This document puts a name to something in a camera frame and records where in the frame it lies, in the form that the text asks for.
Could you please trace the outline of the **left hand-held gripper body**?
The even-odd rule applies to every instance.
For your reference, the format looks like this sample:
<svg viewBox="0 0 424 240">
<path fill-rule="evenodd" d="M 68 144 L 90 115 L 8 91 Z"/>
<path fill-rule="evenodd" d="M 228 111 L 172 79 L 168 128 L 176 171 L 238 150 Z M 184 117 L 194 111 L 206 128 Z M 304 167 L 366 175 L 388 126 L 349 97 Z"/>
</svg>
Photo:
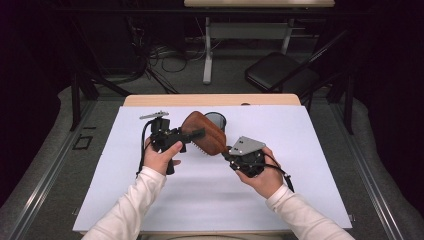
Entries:
<svg viewBox="0 0 424 240">
<path fill-rule="evenodd" d="M 145 124 L 142 130 L 141 160 L 139 164 L 139 170 L 142 170 L 142 167 L 144 166 L 144 151 L 146 149 L 145 136 L 147 128 L 151 129 L 150 142 L 152 147 L 156 151 L 164 152 L 178 141 L 183 144 L 183 147 L 180 152 L 184 153 L 186 151 L 186 143 L 182 142 L 182 134 L 180 129 L 170 128 L 170 120 L 166 119 L 167 115 L 167 112 L 159 111 L 153 114 L 143 115 L 140 117 L 140 120 L 147 119 L 147 123 Z"/>
</svg>

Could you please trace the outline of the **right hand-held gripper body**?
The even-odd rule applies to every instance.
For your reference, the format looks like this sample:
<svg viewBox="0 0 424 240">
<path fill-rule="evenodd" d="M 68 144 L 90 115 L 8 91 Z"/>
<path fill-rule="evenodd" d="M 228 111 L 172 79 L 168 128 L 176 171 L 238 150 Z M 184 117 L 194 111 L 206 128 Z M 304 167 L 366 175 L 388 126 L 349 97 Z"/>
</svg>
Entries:
<svg viewBox="0 0 424 240">
<path fill-rule="evenodd" d="M 230 167 L 244 173 L 249 178 L 261 174 L 265 167 L 265 157 L 262 151 L 265 146 L 266 144 L 263 142 L 241 136 L 228 152 L 234 157 Z"/>
</svg>

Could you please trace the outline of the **brown wooden hairbrush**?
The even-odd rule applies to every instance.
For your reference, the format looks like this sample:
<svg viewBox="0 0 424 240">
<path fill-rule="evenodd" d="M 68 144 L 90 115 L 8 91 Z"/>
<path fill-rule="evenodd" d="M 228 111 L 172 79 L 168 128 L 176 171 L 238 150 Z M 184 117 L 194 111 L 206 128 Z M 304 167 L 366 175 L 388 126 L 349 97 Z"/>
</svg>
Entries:
<svg viewBox="0 0 424 240">
<path fill-rule="evenodd" d="M 215 156 L 227 151 L 225 133 L 199 111 L 193 111 L 184 120 L 181 125 L 181 130 L 183 134 L 204 130 L 204 136 L 193 139 L 192 142 L 210 156 Z"/>
</svg>

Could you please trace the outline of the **black mesh cup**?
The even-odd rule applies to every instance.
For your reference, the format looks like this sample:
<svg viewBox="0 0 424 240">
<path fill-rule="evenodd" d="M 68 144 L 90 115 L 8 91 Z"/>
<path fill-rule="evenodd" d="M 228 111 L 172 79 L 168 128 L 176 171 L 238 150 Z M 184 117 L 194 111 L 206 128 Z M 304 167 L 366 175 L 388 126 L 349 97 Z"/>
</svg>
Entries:
<svg viewBox="0 0 424 240">
<path fill-rule="evenodd" d="M 205 117 L 213 122 L 222 131 L 225 131 L 227 120 L 223 114 L 219 112 L 208 112 L 205 114 Z"/>
</svg>

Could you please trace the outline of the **person's left hand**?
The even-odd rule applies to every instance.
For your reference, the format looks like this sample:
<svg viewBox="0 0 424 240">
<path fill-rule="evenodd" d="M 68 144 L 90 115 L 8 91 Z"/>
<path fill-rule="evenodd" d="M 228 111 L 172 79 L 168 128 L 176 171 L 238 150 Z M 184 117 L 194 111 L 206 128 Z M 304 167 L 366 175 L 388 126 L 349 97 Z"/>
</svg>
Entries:
<svg viewBox="0 0 424 240">
<path fill-rule="evenodd" d="M 144 151 L 144 165 L 156 172 L 166 176 L 168 163 L 172 162 L 174 165 L 179 165 L 180 160 L 174 160 L 173 157 L 177 155 L 183 147 L 183 144 L 178 141 L 173 144 L 168 150 L 164 152 L 157 152 L 151 145 L 150 139 L 145 141 L 146 149 Z"/>
</svg>

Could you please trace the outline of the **person's right hand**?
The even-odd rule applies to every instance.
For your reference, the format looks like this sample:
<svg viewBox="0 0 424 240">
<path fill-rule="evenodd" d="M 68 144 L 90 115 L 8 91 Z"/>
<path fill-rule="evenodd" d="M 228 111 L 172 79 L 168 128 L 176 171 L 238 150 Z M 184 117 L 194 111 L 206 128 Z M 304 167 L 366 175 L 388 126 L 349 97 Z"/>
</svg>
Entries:
<svg viewBox="0 0 424 240">
<path fill-rule="evenodd" d="M 275 160 L 273 152 L 264 147 L 262 151 L 265 154 L 265 163 L 269 167 L 265 167 L 264 171 L 256 177 L 249 178 L 244 173 L 236 171 L 240 180 L 251 186 L 259 195 L 265 199 L 269 199 L 284 183 L 281 165 Z"/>
</svg>

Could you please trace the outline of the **black folding chair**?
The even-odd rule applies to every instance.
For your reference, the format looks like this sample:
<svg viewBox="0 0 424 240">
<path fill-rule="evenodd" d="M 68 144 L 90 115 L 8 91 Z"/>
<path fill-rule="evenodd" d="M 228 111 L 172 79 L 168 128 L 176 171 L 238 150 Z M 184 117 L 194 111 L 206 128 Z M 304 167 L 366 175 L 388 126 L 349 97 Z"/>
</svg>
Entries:
<svg viewBox="0 0 424 240">
<path fill-rule="evenodd" d="M 245 79 L 265 93 L 291 93 L 303 96 L 320 81 L 311 66 L 320 60 L 348 34 L 342 31 L 303 62 L 298 62 L 281 52 L 272 52 L 249 66 Z"/>
</svg>

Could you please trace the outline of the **black metal stand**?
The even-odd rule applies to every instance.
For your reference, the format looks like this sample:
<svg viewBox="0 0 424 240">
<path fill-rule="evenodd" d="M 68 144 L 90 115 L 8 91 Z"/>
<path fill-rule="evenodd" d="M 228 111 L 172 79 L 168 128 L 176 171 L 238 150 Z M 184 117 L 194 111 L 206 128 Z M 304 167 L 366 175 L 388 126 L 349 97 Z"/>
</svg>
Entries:
<svg viewBox="0 0 424 240">
<path fill-rule="evenodd" d="M 349 134 L 353 134 L 352 128 L 352 110 L 354 98 L 354 76 L 350 73 L 338 72 L 329 78 L 317 82 L 311 88 L 306 90 L 300 99 L 306 103 L 307 108 L 311 107 L 313 94 L 319 89 L 329 86 L 330 90 L 325 99 L 328 103 L 339 103 L 343 100 L 343 125 Z"/>
<path fill-rule="evenodd" d="M 95 84 L 105 86 L 123 97 L 129 96 L 130 92 L 107 80 L 96 67 L 90 67 L 88 58 L 92 57 L 93 54 L 87 44 L 81 43 L 78 45 L 77 40 L 73 39 L 68 47 L 70 65 L 74 73 L 71 82 L 73 117 L 71 131 L 74 131 L 82 121 L 80 93 L 83 93 L 89 101 L 97 101 L 99 92 Z"/>
</svg>

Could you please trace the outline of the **white desk with wooden top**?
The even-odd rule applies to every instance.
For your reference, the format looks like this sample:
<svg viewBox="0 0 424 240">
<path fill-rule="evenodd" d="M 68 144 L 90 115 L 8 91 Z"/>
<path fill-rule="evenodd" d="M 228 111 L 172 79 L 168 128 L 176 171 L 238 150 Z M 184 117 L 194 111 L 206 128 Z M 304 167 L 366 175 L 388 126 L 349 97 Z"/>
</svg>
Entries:
<svg viewBox="0 0 424 240">
<path fill-rule="evenodd" d="M 335 0 L 184 0 L 184 6 L 200 10 L 224 10 L 225 8 L 241 8 L 242 10 L 306 10 L 332 8 Z M 211 39 L 281 39 L 281 50 L 286 53 L 293 30 L 294 19 L 277 23 L 241 23 L 230 20 L 218 23 L 205 18 L 205 65 L 203 83 L 212 80 L 212 47 Z"/>
</svg>

